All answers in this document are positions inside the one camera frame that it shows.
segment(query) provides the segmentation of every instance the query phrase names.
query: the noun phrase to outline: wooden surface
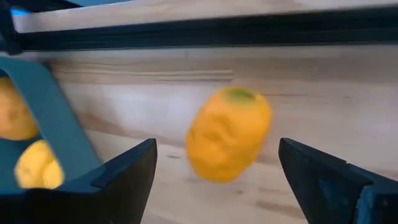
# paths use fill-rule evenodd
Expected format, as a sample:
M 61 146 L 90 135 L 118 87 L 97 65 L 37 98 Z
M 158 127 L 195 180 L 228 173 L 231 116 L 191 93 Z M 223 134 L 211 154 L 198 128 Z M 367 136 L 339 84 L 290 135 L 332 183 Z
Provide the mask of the wooden surface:
M 143 223 L 306 223 L 277 158 L 288 137 L 398 178 L 398 47 L 120 50 L 25 54 L 59 80 L 108 160 L 157 138 Z M 237 181 L 195 177 L 183 148 L 200 106 L 226 85 L 264 95 L 274 111 L 262 154 Z
M 397 4 L 398 0 L 134 0 L 15 18 L 19 32 Z

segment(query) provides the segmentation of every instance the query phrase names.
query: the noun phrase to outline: black plastic part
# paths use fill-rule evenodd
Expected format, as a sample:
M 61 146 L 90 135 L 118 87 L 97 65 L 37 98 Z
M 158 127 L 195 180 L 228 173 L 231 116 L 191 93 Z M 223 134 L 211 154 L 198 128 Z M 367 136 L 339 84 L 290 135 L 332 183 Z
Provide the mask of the black plastic part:
M 396 43 L 397 6 L 21 34 L 33 51 Z
M 140 223 L 156 160 L 156 140 L 148 139 L 58 189 L 0 195 L 1 223 Z
M 2 0 L 12 8 L 21 8 L 29 12 L 46 12 L 61 9 L 73 9 L 81 7 L 78 4 L 64 0 Z
M 22 52 L 19 34 L 14 28 L 11 10 L 5 1 L 0 1 L 0 40 L 8 54 L 16 55 Z
M 398 182 L 287 138 L 279 159 L 309 224 L 398 222 Z

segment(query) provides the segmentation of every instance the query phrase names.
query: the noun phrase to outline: dark teal tray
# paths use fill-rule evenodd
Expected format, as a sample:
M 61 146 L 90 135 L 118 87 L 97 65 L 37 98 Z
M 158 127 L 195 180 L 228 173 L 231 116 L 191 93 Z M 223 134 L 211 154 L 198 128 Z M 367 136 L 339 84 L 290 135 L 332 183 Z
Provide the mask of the dark teal tray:
M 65 182 L 101 165 L 57 82 L 46 68 L 39 63 L 0 57 L 0 76 L 11 79 L 25 99 L 41 133 L 27 141 L 0 139 L 1 191 L 19 189 L 14 167 L 26 147 L 38 139 L 45 139 L 50 144 L 65 173 Z

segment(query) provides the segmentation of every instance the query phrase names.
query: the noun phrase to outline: black metal rail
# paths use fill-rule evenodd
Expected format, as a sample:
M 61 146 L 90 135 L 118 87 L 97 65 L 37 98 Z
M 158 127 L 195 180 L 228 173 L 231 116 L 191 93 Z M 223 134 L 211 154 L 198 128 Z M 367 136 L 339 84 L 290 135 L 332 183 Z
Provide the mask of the black metal rail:
M 396 44 L 398 6 L 36 32 L 19 39 L 27 51 Z

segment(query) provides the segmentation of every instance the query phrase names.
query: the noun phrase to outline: lemon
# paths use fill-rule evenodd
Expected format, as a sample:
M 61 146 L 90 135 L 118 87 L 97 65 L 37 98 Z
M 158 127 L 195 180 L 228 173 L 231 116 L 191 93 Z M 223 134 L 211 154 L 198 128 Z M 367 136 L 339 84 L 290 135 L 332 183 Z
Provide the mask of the lemon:
M 50 146 L 44 140 L 31 144 L 20 156 L 15 167 L 21 188 L 57 188 L 63 182 L 63 171 Z
M 0 78 L 0 138 L 25 140 L 39 134 L 24 100 L 9 78 Z
M 185 138 L 195 173 L 210 182 L 227 183 L 259 155 L 271 126 L 270 104 L 258 93 L 227 87 L 202 106 Z

